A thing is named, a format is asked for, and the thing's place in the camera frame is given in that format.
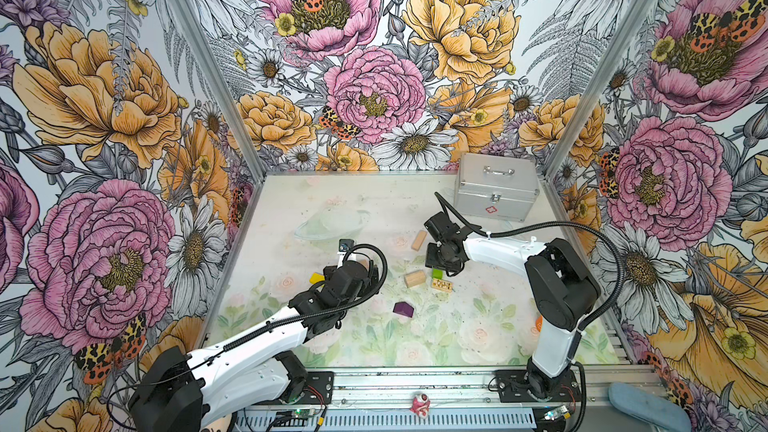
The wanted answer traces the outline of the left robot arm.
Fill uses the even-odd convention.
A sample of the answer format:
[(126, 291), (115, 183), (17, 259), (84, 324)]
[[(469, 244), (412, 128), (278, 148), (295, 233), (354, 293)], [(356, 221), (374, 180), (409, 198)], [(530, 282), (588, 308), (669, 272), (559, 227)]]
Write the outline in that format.
[(357, 244), (262, 323), (212, 346), (184, 352), (174, 346), (154, 360), (128, 402), (137, 431), (200, 431), (261, 402), (292, 402), (307, 371), (295, 348), (340, 327), (346, 313), (379, 292), (388, 262), (370, 244)]

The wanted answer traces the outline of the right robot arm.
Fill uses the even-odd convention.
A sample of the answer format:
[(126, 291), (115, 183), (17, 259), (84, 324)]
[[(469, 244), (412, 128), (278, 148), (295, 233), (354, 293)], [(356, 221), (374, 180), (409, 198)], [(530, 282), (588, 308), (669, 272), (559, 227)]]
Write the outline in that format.
[(527, 279), (542, 325), (526, 365), (525, 389), (537, 400), (551, 399), (568, 377), (583, 328), (601, 295), (578, 252), (563, 238), (524, 241), (518, 233), (460, 226), (445, 212), (427, 219), (424, 227), (432, 238), (427, 267), (454, 276), (473, 261)]

